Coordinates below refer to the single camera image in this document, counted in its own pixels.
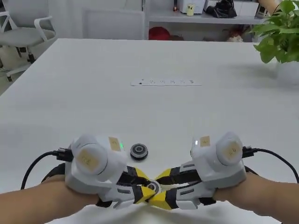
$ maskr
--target black round object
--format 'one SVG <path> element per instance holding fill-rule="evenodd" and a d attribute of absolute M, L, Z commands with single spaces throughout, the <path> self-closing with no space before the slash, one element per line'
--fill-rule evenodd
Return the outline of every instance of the black round object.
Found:
<path fill-rule="evenodd" d="M 161 186 L 157 181 L 151 180 L 150 183 L 146 187 L 155 191 L 156 194 L 161 193 Z"/>
<path fill-rule="evenodd" d="M 144 159 L 146 159 L 148 154 L 149 154 L 148 148 L 143 144 L 138 143 L 131 147 L 130 155 L 134 160 L 137 160 L 137 161 L 144 160 Z"/>

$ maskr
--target chair wheel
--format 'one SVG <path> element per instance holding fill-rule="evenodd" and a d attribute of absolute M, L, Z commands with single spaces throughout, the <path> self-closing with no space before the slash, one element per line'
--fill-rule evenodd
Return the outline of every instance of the chair wheel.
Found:
<path fill-rule="evenodd" d="M 12 81 L 13 81 L 13 78 L 11 78 L 11 76 L 7 76 L 7 80 L 8 80 L 9 82 L 12 82 Z"/>

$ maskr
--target white power strip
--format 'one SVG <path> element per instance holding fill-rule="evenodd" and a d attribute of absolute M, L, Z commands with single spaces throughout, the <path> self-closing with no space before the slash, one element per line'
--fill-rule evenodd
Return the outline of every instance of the white power strip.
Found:
<path fill-rule="evenodd" d="M 201 86 L 194 79 L 137 79 L 131 82 L 132 86 Z"/>

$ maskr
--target black wire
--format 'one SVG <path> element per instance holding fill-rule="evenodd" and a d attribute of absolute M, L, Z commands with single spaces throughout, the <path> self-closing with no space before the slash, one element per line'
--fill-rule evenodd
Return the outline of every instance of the black wire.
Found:
<path fill-rule="evenodd" d="M 293 171 L 294 175 L 295 175 L 295 178 L 296 178 L 296 182 L 299 183 L 299 175 L 295 169 L 295 167 L 290 164 L 286 159 L 284 159 L 282 156 L 278 155 L 277 153 L 275 152 L 272 152 L 270 150 L 267 150 L 267 149 L 262 149 L 262 148 L 253 148 L 252 149 L 254 152 L 263 152 L 263 153 L 268 153 L 268 154 L 271 154 L 273 156 L 275 156 L 276 158 L 280 159 L 282 162 L 284 162 L 286 165 L 288 165 L 289 168 L 291 168 L 291 170 Z"/>
<path fill-rule="evenodd" d="M 58 151 L 52 151 L 52 152 L 47 152 L 47 153 L 44 153 L 42 154 L 41 156 L 39 156 L 36 160 L 34 160 L 34 162 L 29 166 L 28 170 L 26 171 L 25 175 L 24 175 L 24 178 L 23 178 L 23 181 L 22 181 L 22 185 L 21 185 L 21 190 L 25 189 L 25 185 L 26 185 L 26 182 L 27 182 L 27 179 L 28 179 L 28 176 L 30 174 L 30 172 L 32 171 L 33 167 L 41 160 L 43 159 L 44 157 L 48 156 L 48 155 L 54 155 L 54 156 L 57 156 L 58 154 Z"/>

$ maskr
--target white shelf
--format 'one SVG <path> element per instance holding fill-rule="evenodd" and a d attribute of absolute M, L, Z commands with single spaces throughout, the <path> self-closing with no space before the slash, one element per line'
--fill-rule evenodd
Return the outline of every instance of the white shelf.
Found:
<path fill-rule="evenodd" d="M 181 12 L 173 11 L 152 11 L 148 17 L 150 22 L 188 22 L 188 23 L 212 23 L 212 24 L 245 24 L 256 25 L 261 24 L 264 19 L 254 16 L 237 16 L 229 19 L 214 18 L 207 14 L 198 14 L 187 16 Z"/>

